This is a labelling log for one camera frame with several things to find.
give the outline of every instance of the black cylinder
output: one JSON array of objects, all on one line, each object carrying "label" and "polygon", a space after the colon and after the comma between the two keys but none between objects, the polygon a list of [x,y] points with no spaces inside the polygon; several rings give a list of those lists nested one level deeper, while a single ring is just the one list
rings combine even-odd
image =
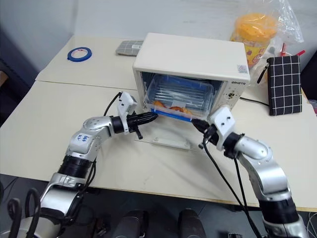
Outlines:
[{"label": "black cylinder", "polygon": [[284,224],[296,222],[299,216],[292,198],[282,201],[259,201],[263,217],[267,222]]},{"label": "black cylinder", "polygon": [[223,143],[224,148],[233,149],[241,137],[242,135],[238,135],[234,132],[230,133]]},{"label": "black cylinder", "polygon": [[111,117],[111,121],[112,121],[114,133],[119,134],[124,131],[123,124],[119,116]]},{"label": "black cylinder", "polygon": [[91,163],[89,160],[66,155],[58,173],[83,179],[86,177]]}]

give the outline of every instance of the orange container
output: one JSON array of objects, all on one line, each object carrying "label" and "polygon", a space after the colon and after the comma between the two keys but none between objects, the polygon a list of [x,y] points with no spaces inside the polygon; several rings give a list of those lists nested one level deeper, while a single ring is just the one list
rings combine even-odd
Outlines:
[{"label": "orange container", "polygon": [[244,43],[248,66],[253,67],[260,60],[275,34],[275,18],[263,13],[250,13],[236,20],[230,40]]}]

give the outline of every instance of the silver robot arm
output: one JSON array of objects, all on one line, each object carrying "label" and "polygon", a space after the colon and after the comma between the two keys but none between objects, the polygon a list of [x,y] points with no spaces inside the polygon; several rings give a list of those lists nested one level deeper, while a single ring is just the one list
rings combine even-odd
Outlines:
[{"label": "silver robot arm", "polygon": [[235,121],[226,106],[215,111],[209,123],[197,119],[192,122],[218,150],[224,150],[226,157],[237,158],[247,170],[270,238],[309,238],[286,175],[269,146],[234,133]]},{"label": "silver robot arm", "polygon": [[[141,139],[138,126],[158,117],[155,113],[135,114],[136,105],[132,96],[122,92],[117,105],[119,116],[87,119],[71,137],[62,165],[40,198],[40,217],[34,232],[37,238],[55,238],[75,222],[83,195],[92,181],[92,171],[96,172],[96,157],[102,143],[122,132],[136,132]],[[26,237],[32,219],[21,220],[18,238]],[[0,237],[10,237],[10,231],[1,233]]]}]

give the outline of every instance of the white bracket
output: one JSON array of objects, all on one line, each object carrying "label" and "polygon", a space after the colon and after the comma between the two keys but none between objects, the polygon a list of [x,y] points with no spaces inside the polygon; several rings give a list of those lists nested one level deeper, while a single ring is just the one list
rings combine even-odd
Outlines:
[{"label": "white bracket", "polygon": [[235,125],[235,120],[229,107],[222,106],[217,109],[210,117],[210,124],[214,124],[217,128],[219,136],[217,150],[223,150],[223,143],[228,135],[233,132]]},{"label": "white bracket", "polygon": [[129,127],[127,124],[127,115],[131,115],[137,106],[137,101],[127,92],[122,92],[117,111],[123,124],[124,134],[129,134]]}]

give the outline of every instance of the plastic container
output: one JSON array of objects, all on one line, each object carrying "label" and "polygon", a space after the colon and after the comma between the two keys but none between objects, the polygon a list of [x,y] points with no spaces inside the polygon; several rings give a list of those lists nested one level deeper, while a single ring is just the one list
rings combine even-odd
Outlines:
[{"label": "plastic container", "polygon": [[198,80],[156,74],[144,103],[152,112],[191,121],[206,119],[213,102],[213,86]]},{"label": "plastic container", "polygon": [[230,40],[244,44],[249,67],[253,67],[265,53],[276,34],[276,24],[275,18],[262,13],[250,13],[236,20]]}]

